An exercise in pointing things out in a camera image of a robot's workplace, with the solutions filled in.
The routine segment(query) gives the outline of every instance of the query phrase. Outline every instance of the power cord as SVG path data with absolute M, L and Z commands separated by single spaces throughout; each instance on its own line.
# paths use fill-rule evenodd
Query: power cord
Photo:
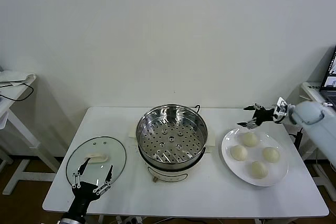
M 201 109 L 201 106 L 198 104 L 198 105 L 195 106 L 195 109 L 197 109 L 196 113 L 198 113 L 199 110 Z
M 22 99 L 18 99 L 18 100 L 15 100 L 15 99 L 6 97 L 6 96 L 4 96 L 4 95 L 2 95 L 2 94 L 0 94 L 0 97 L 9 99 L 9 100 L 11 100 L 11 101 L 15 101 L 15 102 L 22 102 L 22 101 L 26 100 L 26 99 L 27 99 L 28 97 L 30 97 L 30 95 L 34 92 L 34 88 L 33 88 L 32 86 L 29 86 L 29 85 L 25 84 L 25 83 L 21 83 L 21 84 L 23 84 L 23 85 L 25 85 L 25 86 L 27 86 L 27 87 L 29 87 L 29 88 L 31 89 L 31 92 L 30 92 L 26 97 L 24 97 L 24 98 L 22 98 Z M 10 86 L 13 86 L 13 85 L 12 85 L 12 84 L 10 84 L 10 85 L 5 85 L 5 86 L 1 86 L 0 88 L 10 87 Z
M 302 133 L 302 130 L 303 128 L 301 128 L 297 133 L 296 135 L 294 134 L 289 134 L 291 136 L 293 136 L 295 138 L 294 140 L 294 146 L 297 150 L 299 150 L 299 147 L 300 147 L 300 144 L 301 144 L 301 140 L 302 140 L 302 136 L 303 136 L 303 133 Z

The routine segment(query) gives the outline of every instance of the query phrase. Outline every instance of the white stand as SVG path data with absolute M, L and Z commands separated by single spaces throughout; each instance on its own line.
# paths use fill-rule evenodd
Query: white stand
M 325 102 L 325 99 L 321 94 L 318 92 L 318 88 L 320 83 L 317 82 L 304 82 L 301 87 L 303 91 L 309 96 L 312 101 L 317 102 Z M 330 109 L 330 113 L 336 113 L 333 109 Z M 302 160 L 306 160 L 315 150 L 317 147 L 309 141 L 302 147 L 300 147 L 300 155 Z M 330 182 L 328 176 L 324 172 L 322 166 L 320 165 L 313 165 L 315 172 L 318 174 L 317 177 L 313 177 L 313 180 L 317 186 L 324 186 L 331 198 L 332 201 L 336 201 L 336 189 Z
M 265 224 L 289 224 L 292 221 L 295 221 L 297 218 L 291 218 L 291 219 L 273 219 L 268 220 L 265 222 Z
M 59 162 L 45 149 L 35 136 L 27 129 L 20 119 L 11 111 L 8 110 L 8 120 L 19 130 L 25 137 L 24 141 L 29 148 L 54 172 L 57 172 Z M 55 178 L 55 173 L 28 173 L 25 168 L 29 164 L 29 160 L 22 160 L 15 173 L 9 180 L 3 191 L 3 195 L 10 195 L 19 180 L 31 181 L 47 181 L 52 182 Z
M 0 172 L 4 169 L 6 164 L 13 163 L 13 160 L 2 149 L 0 149 L 0 159 L 2 160 L 0 164 Z
M 313 165 L 315 172 L 318 174 L 317 177 L 313 177 L 313 180 L 317 186 L 324 186 L 332 201 L 336 201 L 336 189 L 330 182 L 328 176 L 324 172 L 322 166 Z
M 19 164 L 18 168 L 16 169 L 15 173 L 12 175 L 11 179 L 9 180 L 8 184 L 6 185 L 3 195 L 10 195 L 14 190 L 16 184 L 19 180 L 30 180 L 30 181 L 48 181 L 52 182 L 55 178 L 55 173 L 29 173 L 25 172 L 27 165 L 29 164 L 28 159 L 24 159 Z

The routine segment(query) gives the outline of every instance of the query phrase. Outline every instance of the table leg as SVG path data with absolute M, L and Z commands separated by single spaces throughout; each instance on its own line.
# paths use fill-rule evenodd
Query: table leg
M 297 218 L 290 218 L 290 219 L 273 219 L 268 220 L 265 222 L 265 224 L 289 224 L 292 221 L 295 221 Z
M 28 159 L 24 159 L 19 164 L 18 168 L 15 170 L 15 173 L 12 175 L 11 179 L 7 183 L 3 195 L 10 195 L 14 190 L 16 184 L 19 180 L 30 180 L 30 181 L 47 181 L 52 182 L 55 178 L 55 173 L 31 173 L 25 172 L 27 165 L 29 164 Z
M 98 219 L 98 224 L 103 224 L 104 222 L 104 215 L 100 215 Z
M 6 164 L 13 163 L 13 160 L 2 149 L 0 149 L 0 159 L 2 160 L 0 164 L 0 172 L 5 168 Z
M 328 176 L 324 172 L 322 166 L 313 165 L 315 172 L 318 174 L 318 177 L 313 177 L 313 180 L 317 186 L 324 186 L 331 198 L 332 201 L 336 201 L 336 189 L 333 184 L 330 182 Z
M 2 149 L 0 149 L 0 159 L 6 161 L 8 164 L 13 163 L 13 160 Z
M 36 139 L 36 137 L 27 129 L 27 127 L 20 121 L 20 119 L 11 111 L 8 110 L 8 120 L 19 130 L 19 132 L 25 137 L 25 142 L 30 149 L 54 172 L 57 172 L 60 164 L 49 153 L 49 151 L 43 147 L 43 145 Z

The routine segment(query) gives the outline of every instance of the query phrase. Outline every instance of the white table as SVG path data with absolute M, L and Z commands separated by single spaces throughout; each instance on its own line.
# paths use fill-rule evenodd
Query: white table
M 126 216 L 170 216 L 202 218 L 291 218 L 326 216 L 329 211 L 285 128 L 264 123 L 268 132 L 287 151 L 289 172 L 271 187 L 250 185 L 223 164 L 218 144 L 224 135 L 249 120 L 251 111 L 204 109 L 200 114 L 216 135 L 216 149 L 201 159 L 197 172 L 177 183 L 152 181 L 137 144 L 129 138 L 135 122 L 149 108 L 89 108 L 69 147 L 44 200 L 46 211 L 66 212 L 73 195 L 66 179 L 71 153 L 83 142 L 97 136 L 112 136 L 123 143 L 127 161 L 121 176 L 99 200 L 91 203 L 88 214 Z
M 35 76 L 29 77 L 26 84 L 30 85 L 36 79 Z M 6 97 L 10 97 L 17 100 L 21 94 L 27 89 L 25 85 L 11 86 L 0 88 L 0 94 Z M 20 119 L 10 110 L 10 107 L 15 101 L 2 98 L 0 101 L 0 118 L 8 111 L 8 120 L 13 124 L 14 127 L 24 136 L 23 140 L 27 146 L 38 156 L 51 170 L 57 172 L 59 167 L 59 162 L 49 153 L 49 151 L 41 144 L 41 142 L 36 139 L 36 137 L 29 131 L 29 129 L 20 121 Z M 8 159 L 3 151 L 0 151 L 0 158 L 3 160 L 0 168 L 3 168 L 6 163 L 11 164 L 13 161 Z M 51 182 L 55 173 L 29 173 L 25 172 L 25 168 L 29 164 L 28 159 L 24 159 L 19 164 L 17 170 L 12 175 L 11 179 L 7 183 L 3 194 L 10 195 L 15 188 L 19 180 L 33 180 L 33 181 L 48 181 Z

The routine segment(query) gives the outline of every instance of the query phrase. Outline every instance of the cable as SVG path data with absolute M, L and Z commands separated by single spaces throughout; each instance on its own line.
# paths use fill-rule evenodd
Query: cable
M 198 105 L 195 106 L 195 109 L 197 109 L 196 113 L 198 113 L 199 110 L 201 109 L 201 106 L 198 104 Z
M 331 169 L 336 172 L 336 168 L 332 165 L 332 163 L 329 161 Z
M 336 217 L 336 214 L 330 208 L 329 208 L 329 211 L 331 212 L 332 215 L 334 215 Z
M 191 222 L 200 222 L 200 223 L 203 223 L 203 224 L 207 224 L 205 221 L 202 221 L 202 220 L 192 220 L 192 219 L 188 219 L 188 218 L 184 218 L 185 220 L 188 220 L 188 221 L 191 221 Z
M 24 97 L 24 98 L 22 98 L 22 99 L 18 99 L 18 100 L 15 100 L 15 99 L 6 97 L 6 96 L 4 96 L 4 95 L 2 95 L 2 94 L 0 94 L 0 97 L 4 97 L 4 98 L 6 98 L 6 99 L 9 99 L 9 100 L 11 100 L 11 101 L 15 101 L 15 102 L 22 102 L 22 101 L 26 100 L 26 99 L 27 99 L 28 97 L 30 97 L 30 95 L 34 92 L 34 89 L 33 89 L 33 87 L 31 87 L 31 86 L 29 86 L 29 85 L 27 85 L 27 84 L 25 84 L 25 83 L 22 83 L 22 84 L 25 85 L 25 86 L 27 86 L 27 87 L 29 87 L 29 88 L 31 88 L 31 92 L 30 92 L 26 97 Z M 2 86 L 2 87 L 0 87 L 0 88 L 3 88 L 3 87 L 9 87 L 9 86 L 13 86 L 13 85 L 5 85 L 5 86 Z
M 153 224 L 158 224 L 158 223 L 161 223 L 161 222 L 164 222 L 164 221 L 170 221 L 170 220 L 172 220 L 172 219 L 175 219 L 175 218 L 165 218 L 165 219 L 163 219 L 163 220 L 159 220 L 159 221 L 157 221 L 157 222 L 155 222 L 155 223 L 153 223 Z

